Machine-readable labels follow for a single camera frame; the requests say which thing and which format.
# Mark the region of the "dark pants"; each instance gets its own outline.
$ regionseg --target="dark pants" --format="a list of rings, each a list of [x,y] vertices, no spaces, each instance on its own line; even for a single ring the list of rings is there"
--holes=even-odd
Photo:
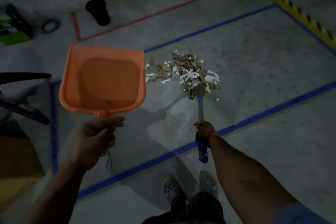
[[[175,198],[171,203],[171,210],[160,216],[146,219],[142,224],[168,224],[194,220],[211,221],[226,224],[220,202],[207,192],[199,192],[186,205],[183,197]]]

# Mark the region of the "hand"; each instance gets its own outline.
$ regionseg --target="hand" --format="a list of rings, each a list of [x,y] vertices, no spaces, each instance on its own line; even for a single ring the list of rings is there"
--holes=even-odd
[[[113,135],[117,127],[124,125],[124,117],[110,116],[87,121],[78,131],[68,161],[88,171],[95,166],[102,153],[114,146]]]
[[[195,135],[196,141],[198,140],[199,137],[208,141],[209,137],[213,135],[214,133],[216,133],[216,130],[213,127],[213,125],[207,121],[197,121],[194,123],[194,126],[196,126],[198,130],[196,131],[196,135]]]

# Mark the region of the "debris pile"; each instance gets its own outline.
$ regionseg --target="debris pile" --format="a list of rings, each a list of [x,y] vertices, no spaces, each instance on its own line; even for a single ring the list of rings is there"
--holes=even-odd
[[[196,55],[184,55],[179,53],[178,50],[172,53],[173,62],[168,61],[162,65],[157,65],[155,67],[156,73],[146,73],[146,82],[152,81],[155,82],[157,78],[162,78],[161,83],[165,84],[166,82],[171,81],[174,77],[172,73],[176,73],[179,77],[181,89],[183,91],[190,91],[190,99],[193,99],[193,88],[198,83],[206,83],[206,91],[210,92],[212,89],[219,89],[218,83],[220,82],[219,76],[217,73],[210,70],[202,69],[204,63],[203,60],[198,60]],[[154,66],[153,63],[148,63],[145,66],[145,69],[150,69]]]

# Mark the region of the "yellow black hazard tape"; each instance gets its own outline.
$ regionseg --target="yellow black hazard tape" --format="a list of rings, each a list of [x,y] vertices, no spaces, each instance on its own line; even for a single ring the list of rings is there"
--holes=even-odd
[[[321,26],[320,22],[314,20],[310,15],[302,11],[302,9],[293,4],[290,0],[275,0],[283,8],[285,8],[290,14],[299,19],[305,26],[314,31],[320,36],[327,44],[333,48],[336,47],[336,37],[326,28]]]

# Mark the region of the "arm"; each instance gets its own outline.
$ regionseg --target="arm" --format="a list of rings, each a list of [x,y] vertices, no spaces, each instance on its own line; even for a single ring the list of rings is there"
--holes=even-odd
[[[275,223],[277,211],[298,201],[258,161],[215,134],[211,123],[194,123],[207,138],[224,193],[244,224]]]
[[[123,121],[124,117],[111,116],[82,125],[69,156],[23,223],[69,223],[84,174],[95,166],[106,148],[115,144],[113,133],[117,126],[123,126]]]

